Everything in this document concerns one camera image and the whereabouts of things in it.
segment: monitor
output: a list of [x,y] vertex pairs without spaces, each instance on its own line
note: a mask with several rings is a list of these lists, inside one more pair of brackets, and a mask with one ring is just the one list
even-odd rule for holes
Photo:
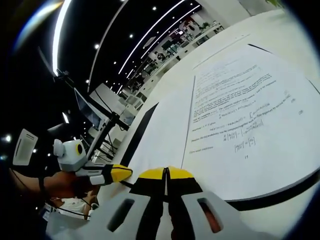
[[94,129],[99,130],[102,119],[94,112],[89,103],[76,89],[74,89],[74,93],[80,112],[93,124]]

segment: white wall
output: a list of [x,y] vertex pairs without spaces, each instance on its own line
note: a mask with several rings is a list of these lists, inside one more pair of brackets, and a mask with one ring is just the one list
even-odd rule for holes
[[238,0],[240,4],[250,13],[251,16],[255,16],[264,12],[277,9],[271,3],[265,0]]
[[191,18],[195,20],[195,22],[200,26],[202,26],[202,24],[205,22],[212,24],[215,21],[215,19],[212,16],[210,16],[210,14],[204,8],[193,14]]
[[89,128],[88,133],[95,138],[98,135],[98,131],[95,130],[92,126]]
[[[118,91],[119,85],[114,85],[114,91]],[[108,88],[105,84],[101,83],[96,89],[99,96],[102,98],[103,101],[98,97],[97,93],[93,91],[90,94],[90,97],[94,99],[97,103],[99,103],[102,107],[104,107],[106,110],[110,112],[110,110],[106,107],[104,102],[111,108],[113,112],[116,112],[117,114],[121,114],[123,110],[125,109],[124,106],[120,103],[119,99],[120,97],[114,93],[110,88]]]
[[250,17],[238,0],[197,0],[197,2],[225,29]]

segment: black tape strip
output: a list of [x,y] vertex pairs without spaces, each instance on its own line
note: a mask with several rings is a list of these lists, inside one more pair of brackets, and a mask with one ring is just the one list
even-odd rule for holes
[[136,149],[141,141],[141,138],[142,136],[144,135],[145,133],[145,130],[149,124],[149,121],[152,117],[152,115],[154,114],[154,111],[157,107],[158,103],[156,105],[154,105],[152,108],[150,108],[143,116],[138,128],[136,129],[124,155],[123,155],[123,158],[121,160],[121,165],[122,166],[125,166],[125,167],[128,167],[129,166],[129,163],[133,157],[133,155],[135,154],[136,152]]

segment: ceiling light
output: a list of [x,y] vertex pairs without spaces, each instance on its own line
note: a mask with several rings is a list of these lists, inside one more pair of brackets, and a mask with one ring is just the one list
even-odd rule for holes
[[65,122],[66,124],[68,124],[68,123],[69,123],[69,119],[68,119],[67,115],[65,115],[65,113],[63,112],[63,113],[62,113],[62,116],[63,116],[64,122]]
[[123,85],[121,85],[120,87],[119,87],[119,90],[118,90],[118,92],[116,93],[117,95],[118,95],[118,93],[120,92],[121,93],[121,89],[122,89],[122,87],[123,87]]
[[58,19],[55,24],[54,35],[53,35],[53,44],[52,44],[52,70],[56,76],[58,76],[58,53],[59,53],[59,42],[62,25],[67,13],[67,10],[70,6],[72,0],[65,0],[60,9]]
[[11,142],[11,140],[12,140],[11,135],[7,135],[7,136],[5,136],[5,141],[6,141],[7,143],[10,143],[10,142]]
[[142,59],[148,52],[149,50],[153,47],[153,45],[155,45],[158,40],[169,30],[171,29],[176,23],[178,23],[181,19],[183,19],[185,16],[187,16],[188,14],[190,14],[192,11],[194,11],[195,9],[199,8],[200,5],[194,7],[193,9],[191,9],[190,11],[188,11],[185,15],[183,15],[182,17],[180,17],[177,21],[175,21],[170,27],[167,28],[167,30],[165,30],[151,45],[150,47],[145,51],[145,53],[140,57],[140,59]]
[[160,17],[153,25],[152,27],[146,31],[146,33],[143,35],[143,37],[140,39],[140,41],[137,43],[137,45],[133,48],[133,50],[131,51],[131,53],[129,54],[129,56],[126,58],[126,60],[124,61],[122,67],[120,68],[118,74],[120,74],[122,72],[122,70],[124,69],[125,65],[127,64],[127,62],[129,61],[129,58],[131,58],[132,54],[134,54],[134,51],[138,48],[138,46],[141,44],[141,42],[145,39],[145,37],[151,32],[152,29],[154,29],[154,27],[165,17],[167,16],[172,10],[174,10],[176,7],[178,7],[180,4],[182,4],[185,0],[181,0],[180,2],[178,2],[176,5],[174,5],[172,8],[170,8],[162,17]]
[[126,77],[127,79],[129,78],[130,74],[134,71],[134,69],[132,68],[131,71],[129,72],[128,76]]

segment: white table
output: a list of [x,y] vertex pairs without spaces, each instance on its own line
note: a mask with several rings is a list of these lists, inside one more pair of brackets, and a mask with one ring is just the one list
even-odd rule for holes
[[[253,16],[215,35],[171,68],[159,81],[137,114],[127,132],[114,163],[120,163],[140,121],[146,111],[172,91],[181,89],[186,80],[193,78],[195,65],[206,60],[214,63],[222,56],[239,49],[244,44],[262,47],[302,69],[305,76],[320,89],[320,70],[315,51],[302,30],[282,10]],[[241,212],[242,220],[253,230],[283,237],[299,219],[311,199],[315,185],[302,194],[283,203],[257,210]],[[120,184],[101,188],[98,200],[104,202],[118,192],[126,190]]]

